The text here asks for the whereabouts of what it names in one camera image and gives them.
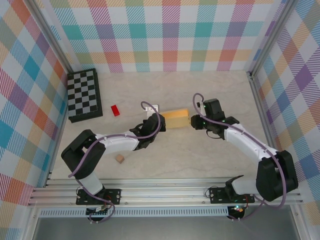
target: chessboard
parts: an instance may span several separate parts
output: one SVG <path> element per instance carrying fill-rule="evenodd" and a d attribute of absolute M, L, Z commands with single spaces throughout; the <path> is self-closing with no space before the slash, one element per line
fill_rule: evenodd
<path fill-rule="evenodd" d="M 89 69 L 67 75 L 68 117 L 72 123 L 103 115 L 98 75 Z"/>

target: yellow block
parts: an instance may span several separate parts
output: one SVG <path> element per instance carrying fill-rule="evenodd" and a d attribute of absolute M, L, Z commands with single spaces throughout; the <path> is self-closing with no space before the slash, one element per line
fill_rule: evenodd
<path fill-rule="evenodd" d="M 167 129 L 183 128 L 190 126 L 189 111 L 187 108 L 160 113 L 165 118 Z"/>

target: beige marble floor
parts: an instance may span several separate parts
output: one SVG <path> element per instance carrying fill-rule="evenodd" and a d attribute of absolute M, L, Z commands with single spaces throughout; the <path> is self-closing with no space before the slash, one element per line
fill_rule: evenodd
<path fill-rule="evenodd" d="M 160 111 L 188 108 L 195 114 L 192 97 L 217 98 L 226 116 L 234 116 L 244 127 L 266 142 L 255 101 L 244 71 L 146 72 L 100 74 L 103 116 L 71 123 L 67 120 L 55 160 L 52 179 L 66 179 L 70 170 L 61 159 L 62 150 L 83 130 L 123 133 L 142 123 L 146 113 L 141 101 L 159 104 Z M 114 117 L 110 106 L 117 105 Z M 254 164 L 240 150 L 221 139 L 210 139 L 204 130 L 191 126 L 160 132 L 148 148 L 123 152 L 119 164 L 115 154 L 104 155 L 95 172 L 101 179 L 210 178 L 253 173 Z"/>

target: cable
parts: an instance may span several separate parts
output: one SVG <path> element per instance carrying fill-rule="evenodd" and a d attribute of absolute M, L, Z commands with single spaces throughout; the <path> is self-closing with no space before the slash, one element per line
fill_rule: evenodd
<path fill-rule="evenodd" d="M 207 135 L 209 138 L 211 138 L 211 139 L 221 139 L 221 137 L 212 137 L 212 136 L 209 136 L 208 132 L 209 132 L 208 130 L 205 131 L 206 135 Z"/>
<path fill-rule="evenodd" d="M 211 187 L 209 187 L 206 191 L 205 191 L 205 193 L 204 193 L 204 196 L 207 198 L 207 199 L 209 199 L 210 198 L 210 196 L 207 196 L 207 192 L 209 191 L 209 189 L 210 188 L 217 188 L 217 186 L 211 186 Z"/>
<path fill-rule="evenodd" d="M 286 191 L 286 180 L 285 180 L 284 171 L 282 170 L 278 159 L 276 159 L 276 157 L 263 144 L 261 144 L 257 139 L 255 139 L 255 137 L 253 137 L 251 134 L 247 133 L 246 131 L 243 131 L 242 129 L 240 129 L 240 128 L 236 127 L 236 126 L 233 126 L 233 125 L 230 125 L 230 124 L 227 124 L 227 123 L 224 123 L 224 122 L 211 120 L 211 119 L 207 118 L 206 116 L 202 115 L 201 112 L 198 110 L 197 105 L 196 105 L 196 96 L 200 96 L 202 102 L 204 101 L 205 98 L 204 98 L 204 96 L 202 94 L 200 94 L 198 92 L 195 93 L 193 95 L 193 98 L 192 98 L 193 107 L 194 107 L 195 111 L 200 115 L 201 118 L 203 118 L 204 120 L 207 120 L 210 123 L 226 126 L 228 128 L 235 129 L 238 132 L 244 134 L 249 139 L 251 139 L 254 143 L 256 143 L 259 147 L 261 147 L 267 154 L 269 154 L 271 156 L 271 158 L 273 159 L 273 161 L 275 162 L 275 164 L 276 164 L 276 166 L 277 166 L 277 168 L 279 170 L 279 173 L 280 173 L 280 176 L 281 176 L 281 181 L 282 181 L 282 201 L 281 201 L 281 203 L 278 206 L 271 206 L 271 205 L 267 204 L 264 199 L 263 200 L 259 199 L 259 201 L 261 201 L 259 207 L 254 212 L 252 212 L 250 215 L 245 216 L 242 219 L 243 220 L 248 219 L 251 216 L 253 216 L 254 214 L 256 214 L 256 212 L 260 209 L 260 207 L 263 204 L 265 204 L 265 205 L 267 205 L 269 207 L 275 208 L 275 209 L 281 208 L 286 202 L 287 191 Z"/>
<path fill-rule="evenodd" d="M 95 140 L 90 146 L 89 148 L 87 149 L 87 151 L 85 152 L 85 154 L 83 155 L 81 161 L 79 162 L 78 166 L 75 168 L 75 170 L 68 175 L 69 178 L 73 177 L 78 171 L 79 169 L 81 168 L 82 164 L 84 163 L 86 157 L 88 156 L 89 152 L 91 151 L 91 149 L 94 147 L 94 145 L 96 145 L 98 142 L 100 142 L 101 140 L 103 139 L 107 139 L 107 138 L 114 138 L 114 137 L 125 137 L 125 138 L 132 138 L 132 139 L 148 139 L 148 138 L 151 138 L 152 136 L 154 136 L 155 134 L 157 134 L 160 130 L 160 127 L 161 127 L 161 119 L 160 119 L 160 114 L 158 113 L 158 111 L 155 109 L 154 106 L 152 106 L 150 103 L 146 102 L 146 101 L 142 101 L 141 102 L 141 107 L 145 110 L 146 108 L 144 107 L 144 104 L 147 104 L 149 107 L 152 108 L 152 110 L 156 113 L 156 116 L 158 118 L 158 126 L 156 127 L 155 131 L 147 136 L 135 136 L 135 135 L 126 135 L 126 134 L 111 134 L 111 135 L 105 135 L 104 137 L 100 137 L 99 139 Z M 83 185 L 82 183 L 76 179 L 76 181 L 78 182 L 78 184 L 83 188 L 83 190 L 92 198 L 94 199 L 97 199 L 97 200 L 100 200 L 100 201 L 103 201 L 105 202 L 106 204 L 109 204 L 113 207 L 113 210 L 112 210 L 112 213 L 109 215 L 109 216 L 106 216 L 104 217 L 102 220 L 100 221 L 97 221 L 96 223 L 103 223 L 105 222 L 106 220 L 108 220 L 109 218 L 111 218 L 111 216 L 116 212 L 116 207 L 115 205 L 111 202 L 111 201 L 108 201 L 108 200 L 105 200 L 103 198 L 100 198 L 100 197 L 97 197 L 93 194 L 91 194 Z"/>

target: purple cable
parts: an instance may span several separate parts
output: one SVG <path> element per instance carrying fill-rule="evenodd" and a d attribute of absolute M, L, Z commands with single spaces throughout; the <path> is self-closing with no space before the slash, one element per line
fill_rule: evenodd
<path fill-rule="evenodd" d="M 233 125 L 230 125 L 230 124 L 227 124 L 227 123 L 223 123 L 223 122 L 219 122 L 219 121 L 214 121 L 214 120 L 211 120 L 211 119 L 205 117 L 204 115 L 202 115 L 201 112 L 198 110 L 197 105 L 196 105 L 196 96 L 200 96 L 202 102 L 204 101 L 205 98 L 204 98 L 204 96 L 203 96 L 202 94 L 200 94 L 200 93 L 198 93 L 198 92 L 195 93 L 195 94 L 193 95 L 193 98 L 192 98 L 192 103 L 193 103 L 193 107 L 194 107 L 195 111 L 196 111 L 204 120 L 207 120 L 208 122 L 213 123 L 213 124 L 218 124 L 218 125 L 222 125 L 222 126 L 226 126 L 226 127 L 235 129 L 235 130 L 237 130 L 238 132 L 246 135 L 249 139 L 251 139 L 253 142 L 255 142 L 259 147 L 261 147 L 267 154 L 269 154 L 269 155 L 271 156 L 271 158 L 272 158 L 273 161 L 275 162 L 277 168 L 279 169 L 279 173 L 280 173 L 281 181 L 282 181 L 282 190 L 283 190 L 281 203 L 280 203 L 278 206 L 271 206 L 271 205 L 267 204 L 267 203 L 265 202 L 265 200 L 261 200 L 261 199 L 257 198 L 256 196 L 254 196 L 257 200 L 261 201 L 261 204 L 259 205 L 259 207 L 258 207 L 253 213 L 251 213 L 250 215 L 248 215 L 248 216 L 246 216 L 246 217 L 243 217 L 242 219 L 244 220 L 244 219 L 247 219 L 247 218 L 251 217 L 253 214 L 255 214 L 255 213 L 258 211 L 258 209 L 259 209 L 263 204 L 265 204 L 265 205 L 267 205 L 267 206 L 269 206 L 269 207 L 275 208 L 275 209 L 281 208 L 281 207 L 285 204 L 285 202 L 286 202 L 287 187 L 286 187 L 286 180 L 285 180 L 284 171 L 282 170 L 281 165 L 280 165 L 278 159 L 276 159 L 276 157 L 275 157 L 263 144 L 261 144 L 258 140 L 256 140 L 255 137 L 253 137 L 251 134 L 243 131 L 242 129 L 240 129 L 240 128 L 236 127 L 236 126 L 233 126 Z"/>
<path fill-rule="evenodd" d="M 94 145 L 96 145 L 98 142 L 100 142 L 101 140 L 105 139 L 105 138 L 114 138 L 114 137 L 125 137 L 125 138 L 132 138 L 132 139 L 148 139 L 148 138 L 151 138 L 152 136 L 154 136 L 156 133 L 159 132 L 160 130 L 160 127 L 161 127 L 161 119 L 160 119 L 160 115 L 158 113 L 158 111 L 155 109 L 154 106 L 152 106 L 150 103 L 146 102 L 146 101 L 142 101 L 141 102 L 141 107 L 145 110 L 145 107 L 144 107 L 144 104 L 147 104 L 149 107 L 151 107 L 153 109 L 153 111 L 156 113 L 156 116 L 158 118 L 158 126 L 156 127 L 156 130 L 151 133 L 150 135 L 148 136 L 131 136 L 131 135 L 126 135 L 126 134 L 111 134 L 111 135 L 106 135 L 104 137 L 100 137 L 99 139 L 95 140 L 91 145 L 90 147 L 87 149 L 87 151 L 85 152 L 85 154 L 83 155 L 81 161 L 79 162 L 78 166 L 75 168 L 75 170 L 68 175 L 69 178 L 73 177 L 77 172 L 78 170 L 81 168 L 82 164 L 84 163 L 86 157 L 88 156 L 89 152 L 91 151 L 91 149 L 94 147 Z M 108 200 L 105 200 L 103 198 L 100 198 L 100 197 L 97 197 L 93 194 L 91 194 L 82 184 L 79 180 L 76 179 L 76 181 L 78 182 L 78 184 L 83 188 L 83 190 L 89 195 L 91 196 L 92 198 L 94 199 L 97 199 L 97 200 L 100 200 L 100 201 L 103 201 L 107 204 L 110 204 L 112 207 L 113 207 L 113 210 L 112 210 L 112 213 L 109 215 L 109 216 L 106 216 L 104 217 L 102 220 L 100 220 L 99 222 L 97 223 L 103 223 L 105 222 L 106 220 L 108 220 L 109 218 L 111 218 L 111 216 L 116 212 L 116 207 L 115 205 L 111 202 L 111 201 L 108 201 Z"/>

